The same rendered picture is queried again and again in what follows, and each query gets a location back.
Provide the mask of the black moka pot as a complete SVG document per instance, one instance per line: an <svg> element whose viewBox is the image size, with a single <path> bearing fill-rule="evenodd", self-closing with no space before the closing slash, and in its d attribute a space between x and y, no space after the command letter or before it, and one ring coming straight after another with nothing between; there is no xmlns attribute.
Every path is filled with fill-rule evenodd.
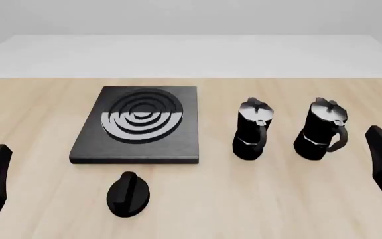
<svg viewBox="0 0 382 239"><path fill-rule="evenodd" d="M311 103L304 127L293 143L294 150L307 160L319 161L326 153L345 147L348 142L347 120L347 111L336 101L317 97Z"/></svg>
<svg viewBox="0 0 382 239"><path fill-rule="evenodd" d="M274 110L267 103L254 97L241 103L237 115L237 131L232 143L237 157L254 161L262 155L273 114Z"/></svg>

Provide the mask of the flat black stove plate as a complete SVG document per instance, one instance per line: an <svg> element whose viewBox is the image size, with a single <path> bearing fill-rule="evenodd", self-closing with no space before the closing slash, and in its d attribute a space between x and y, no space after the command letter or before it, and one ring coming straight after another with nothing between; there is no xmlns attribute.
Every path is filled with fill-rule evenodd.
<svg viewBox="0 0 382 239"><path fill-rule="evenodd" d="M197 87L104 86L69 160L73 164L197 164Z"/></svg>

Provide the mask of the round black stove knob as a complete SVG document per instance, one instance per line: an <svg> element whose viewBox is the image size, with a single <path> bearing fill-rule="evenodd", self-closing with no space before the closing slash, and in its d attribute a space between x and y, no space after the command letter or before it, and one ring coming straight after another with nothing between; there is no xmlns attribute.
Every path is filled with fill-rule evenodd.
<svg viewBox="0 0 382 239"><path fill-rule="evenodd" d="M107 192L107 206L115 216L129 218L142 212L150 199L149 186L132 171L122 173Z"/></svg>

